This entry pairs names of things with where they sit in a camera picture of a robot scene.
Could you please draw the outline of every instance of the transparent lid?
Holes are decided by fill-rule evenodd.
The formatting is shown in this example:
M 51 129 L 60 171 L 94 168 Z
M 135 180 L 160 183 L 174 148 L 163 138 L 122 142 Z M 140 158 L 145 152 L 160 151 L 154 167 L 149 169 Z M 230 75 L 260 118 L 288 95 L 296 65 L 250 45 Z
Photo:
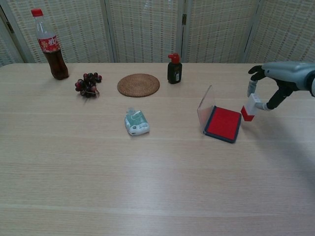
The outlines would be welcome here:
M 202 131 L 205 129 L 205 126 L 207 125 L 208 119 L 211 115 L 211 112 L 215 104 L 216 102 L 215 102 L 214 92 L 212 89 L 212 85 L 210 85 L 197 109 L 199 122 L 200 122 L 200 128 Z

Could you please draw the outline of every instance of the table surface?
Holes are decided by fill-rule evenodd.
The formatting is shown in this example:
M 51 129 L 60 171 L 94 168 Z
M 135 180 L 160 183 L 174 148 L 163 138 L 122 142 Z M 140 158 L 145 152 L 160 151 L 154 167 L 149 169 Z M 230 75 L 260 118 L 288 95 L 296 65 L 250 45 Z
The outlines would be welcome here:
M 197 107 L 213 85 L 216 105 L 240 111 L 252 64 L 46 64 L 0 68 L 1 236 L 315 235 L 315 100 L 292 94 L 277 109 L 242 121 L 235 144 L 204 136 Z M 98 99 L 74 90 L 98 72 Z M 160 89 L 119 94 L 117 82 L 149 73 Z M 264 79 L 257 93 L 277 90 Z M 128 107 L 151 131 L 128 135 Z

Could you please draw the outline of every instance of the grapes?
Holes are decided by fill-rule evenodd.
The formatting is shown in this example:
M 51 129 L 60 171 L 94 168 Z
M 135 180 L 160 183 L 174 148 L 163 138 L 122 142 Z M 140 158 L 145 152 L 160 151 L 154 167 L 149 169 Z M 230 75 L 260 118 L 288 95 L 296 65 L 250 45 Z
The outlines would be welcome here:
M 79 79 L 78 82 L 75 83 L 75 90 L 80 92 L 82 96 L 86 98 L 96 97 L 99 95 L 99 92 L 96 88 L 96 83 L 100 83 L 102 81 L 102 76 L 98 75 L 97 72 L 93 73 L 85 73 L 83 74 L 83 80 Z

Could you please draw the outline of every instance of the black bottle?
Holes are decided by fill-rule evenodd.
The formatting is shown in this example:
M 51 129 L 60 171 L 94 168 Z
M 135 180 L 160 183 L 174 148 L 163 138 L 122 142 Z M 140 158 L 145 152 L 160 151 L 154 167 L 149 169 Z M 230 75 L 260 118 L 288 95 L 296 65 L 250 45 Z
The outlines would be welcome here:
M 172 62 L 167 67 L 167 80 L 170 84 L 177 84 L 182 79 L 183 65 L 180 63 L 181 58 L 178 53 L 172 53 L 168 55 L 168 58 L 171 58 Z

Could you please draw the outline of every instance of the red label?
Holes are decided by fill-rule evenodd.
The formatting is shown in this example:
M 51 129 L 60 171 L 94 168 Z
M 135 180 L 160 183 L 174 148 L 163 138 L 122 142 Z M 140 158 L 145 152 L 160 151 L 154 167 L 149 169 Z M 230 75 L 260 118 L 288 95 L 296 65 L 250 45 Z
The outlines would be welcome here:
M 39 42 L 41 50 L 44 53 L 52 53 L 52 52 L 60 50 L 59 42 L 56 36 L 51 37 L 51 38 L 45 38 L 45 39 L 37 39 L 37 40 Z

